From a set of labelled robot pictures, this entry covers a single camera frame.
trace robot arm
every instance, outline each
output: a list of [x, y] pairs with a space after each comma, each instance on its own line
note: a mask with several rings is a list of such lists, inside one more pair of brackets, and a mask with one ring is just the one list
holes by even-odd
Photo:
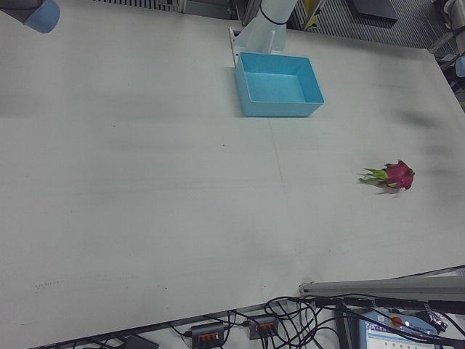
[[0, 11], [39, 33], [52, 31], [60, 18], [60, 8], [53, 0], [0, 0]]

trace blue plastic bin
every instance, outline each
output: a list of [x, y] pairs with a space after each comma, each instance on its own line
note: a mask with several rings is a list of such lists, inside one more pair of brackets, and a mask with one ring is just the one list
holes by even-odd
[[306, 57], [241, 52], [235, 81], [247, 116], [305, 117], [324, 103]]

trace table surface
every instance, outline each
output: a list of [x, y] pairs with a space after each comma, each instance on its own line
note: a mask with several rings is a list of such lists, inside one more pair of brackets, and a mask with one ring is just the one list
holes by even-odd
[[[243, 116], [232, 23], [82, 0], [0, 20], [0, 338], [44, 345], [464, 264], [465, 115], [433, 56], [303, 32], [325, 105]], [[357, 182], [403, 159], [409, 191]]]

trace wire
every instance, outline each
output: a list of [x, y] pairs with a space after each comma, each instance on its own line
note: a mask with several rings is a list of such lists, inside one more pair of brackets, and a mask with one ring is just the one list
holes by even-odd
[[[378, 313], [379, 315], [385, 316], [385, 317], [387, 317], [387, 318], [391, 318], [391, 317], [388, 316], [387, 314], [382, 313], [381, 311], [379, 311], [379, 310], [377, 310], [377, 309], [375, 309], [375, 308], [370, 308], [370, 309], [371, 309], [372, 311], [374, 311], [375, 313]], [[404, 324], [404, 323], [402, 322], [402, 320], [400, 320], [400, 318], [399, 318], [399, 321], [398, 321], [398, 320], [392, 320], [392, 321], [393, 321], [393, 322], [395, 321], [396, 324], [401, 325], [401, 326], [404, 326], [404, 327], [408, 328], [408, 329], [411, 330], [411, 331], [415, 331], [415, 332], [424, 334], [425, 336], [440, 337], [440, 336], [437, 336], [436, 334], [426, 333], [426, 332], [421, 331], [420, 329], [414, 329], [413, 327], [409, 327], [409, 326], [407, 326], [406, 324]]]
[[189, 348], [189, 345], [187, 344], [186, 339], [184, 338], [184, 337], [185, 337], [185, 334], [183, 334], [183, 333], [181, 333], [180, 331], [178, 331], [170, 322], [168, 323], [168, 326], [170, 326], [171, 329], [172, 329], [173, 331], [175, 331], [175, 332], [181, 337], [181, 339], [182, 339], [182, 341], [184, 342], [184, 344], [186, 344], [186, 347]]
[[202, 315], [201, 318], [207, 318], [207, 319], [210, 319], [210, 320], [215, 320], [215, 321], [218, 321], [218, 322], [222, 322], [223, 324], [228, 324], [229, 326], [240, 326], [240, 325], [242, 325], [242, 324], [237, 324], [237, 323], [235, 323], [234, 321], [233, 321], [233, 322], [231, 322], [230, 320], [225, 321], [225, 320], [222, 320], [222, 319], [220, 319], [220, 318], [215, 318], [215, 317], [210, 316], [210, 315]]
[[331, 327], [327, 327], [327, 326], [321, 326], [317, 329], [317, 331], [320, 331], [321, 329], [329, 329], [330, 331], [332, 331], [336, 336], [337, 336], [337, 340], [339, 341], [339, 345], [342, 345], [342, 341], [341, 341], [341, 336], [339, 335], [339, 333], [337, 333], [337, 331]]
[[[333, 310], [332, 308], [327, 308], [327, 307], [322, 307], [322, 308], [325, 308], [325, 309], [328, 309], [328, 310]], [[420, 335], [413, 334], [413, 333], [407, 333], [405, 331], [400, 331], [400, 330], [394, 329], [394, 328], [392, 328], [390, 326], [387, 326], [385, 324], [382, 324], [381, 322], [374, 321], [373, 319], [367, 318], [366, 316], [357, 314], [356, 312], [353, 312], [353, 311], [351, 311], [349, 309], [344, 310], [344, 312], [349, 313], [351, 316], [336, 316], [334, 318], [330, 318], [328, 320], [323, 321], [320, 325], [328, 323], [329, 321], [336, 320], [338, 318], [357, 318], [359, 320], [364, 320], [364, 321], [370, 322], [372, 324], [375, 324], [377, 326], [380, 326], [380, 327], [382, 327], [384, 329], [387, 329], [388, 331], [390, 331], [392, 333], [398, 334], [401, 337], [403, 337], [403, 338], [405, 338], [407, 340], [412, 340], [414, 342], [419, 342], [419, 343], [424, 343], [424, 344], [438, 344], [438, 345], [448, 345], [449, 344], [449, 343], [445, 343], [446, 341], [450, 340], [449, 338], [444, 338], [444, 337], [433, 338], [431, 335], [428, 335], [428, 336], [424, 337], [424, 336], [420, 336]]]
[[184, 334], [178, 331], [171, 323], [168, 323], [168, 326], [170, 326], [173, 329], [173, 331], [175, 331], [179, 336], [184, 336]]
[[234, 314], [234, 320], [232, 320], [231, 322], [231, 313], [230, 311], [228, 310], [227, 311], [227, 322], [230, 324], [227, 328], [227, 332], [226, 332], [226, 335], [225, 335], [225, 338], [223, 339], [223, 343], [222, 345], [224, 345], [227, 341], [227, 339], [230, 337], [230, 333], [231, 333], [231, 328], [234, 326], [232, 324], [235, 324], [235, 320], [237, 318], [237, 314]]
[[442, 316], [444, 316], [447, 320], [449, 320], [452, 325], [454, 325], [454, 327], [460, 332], [462, 333], [463, 336], [465, 336], [465, 331], [464, 329], [462, 329], [454, 320], [453, 318], [451, 318], [448, 314], [446, 313], [440, 313]]
[[[331, 310], [331, 311], [333, 311], [334, 309], [333, 308], [328, 308], [328, 307], [320, 307], [320, 310], [318, 311], [318, 314], [317, 314], [312, 309], [312, 306], [311, 306], [312, 302], [314, 302], [316, 300], [324, 300], [324, 299], [329, 299], [329, 298], [333, 299], [333, 298], [349, 296], [349, 295], [350, 296], [358, 295], [358, 296], [362, 296], [362, 297], [375, 297], [375, 298], [379, 298], [379, 299], [381, 299], [381, 298], [389, 299], [389, 298], [386, 298], [386, 297], [376, 297], [376, 296], [369, 295], [369, 294], [343, 294], [341, 296], [334, 296], [334, 297], [315, 297], [315, 296], [313, 296], [314, 298], [312, 298], [312, 299], [302, 299], [302, 298], [295, 298], [295, 297], [277, 297], [277, 298], [267, 302], [267, 304], [265, 305], [265, 312], [275, 314], [280, 320], [282, 320], [283, 318], [288, 318], [288, 317], [291, 316], [290, 314], [295, 314], [298, 311], [300, 311], [300, 312], [302, 312], [302, 311], [308, 312], [308, 310], [312, 311], [313, 316], [315, 318], [315, 326], [312, 329], [309, 329], [311, 321], [308, 321], [308, 319], [307, 319], [307, 325], [303, 326], [304, 328], [300, 332], [297, 332], [295, 336], [293, 336], [292, 338], [289, 338], [289, 340], [283, 340], [282, 338], [280, 338], [280, 340], [283, 342], [283, 344], [277, 346], [277, 349], [280, 349], [281, 347], [286, 346], [286, 345], [288, 345], [289, 347], [301, 347], [303, 345], [306, 345], [306, 344], [312, 342], [315, 339], [315, 335], [319, 330], [330, 329], [329, 327], [326, 328], [327, 326], [322, 326], [323, 324], [326, 324], [329, 321], [333, 321], [333, 320], [336, 320], [338, 318], [356, 318], [356, 319], [359, 319], [359, 320], [364, 320], [364, 321], [367, 321], [367, 322], [371, 322], [371, 323], [379, 325], [382, 328], [385, 328], [385, 329], [389, 330], [392, 333], [398, 334], [401, 337], [404, 337], [405, 339], [408, 339], [408, 340], [412, 340], [414, 342], [422, 342], [422, 343], [427, 343], [427, 344], [440, 344], [440, 345], [446, 345], [448, 343], [450, 344], [451, 339], [449, 339], [449, 338], [439, 337], [439, 336], [435, 336], [435, 335], [432, 335], [432, 334], [426, 334], [426, 333], [424, 333], [424, 335], [418, 335], [418, 334], [414, 334], [414, 333], [407, 333], [405, 331], [400, 331], [400, 330], [397, 330], [397, 329], [393, 329], [390, 326], [378, 323], [377, 321], [371, 320], [371, 319], [369, 319], [369, 318], [367, 318], [365, 316], [362, 316], [362, 315], [360, 315], [358, 313], [355, 313], [355, 312], [353, 312], [353, 311], [351, 311], [349, 309], [347, 309], [347, 311], [345, 311], [346, 314], [348, 314], [348, 316], [337, 316], [337, 317], [330, 318], [330, 319], [324, 321], [323, 323], [320, 323], [320, 324], [317, 323], [317, 319], [316, 319], [317, 315], [319, 314], [319, 312], [322, 309], [327, 309], [327, 310]], [[290, 302], [298, 302], [298, 303], [301, 303], [301, 306], [299, 307], [299, 309], [297, 309], [297, 310], [295, 310], [293, 312], [286, 312], [285, 314], [279, 314], [274, 309], [272, 309], [271, 303], [281, 301], [281, 300], [287, 300], [287, 301], [290, 301]], [[414, 301], [414, 300], [407, 300], [407, 301], [412, 302], [414, 304], [424, 304], [423, 302]], [[294, 340], [299, 336], [299, 334], [302, 334], [305, 331], [307, 331], [307, 333], [305, 334], [304, 338], [302, 338], [299, 345], [296, 345], [294, 343]]]

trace monitor screen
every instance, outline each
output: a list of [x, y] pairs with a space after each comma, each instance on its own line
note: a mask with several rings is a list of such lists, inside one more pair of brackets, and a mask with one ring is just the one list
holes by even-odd
[[433, 344], [416, 343], [397, 334], [385, 332], [376, 325], [366, 325], [367, 349], [434, 349]]

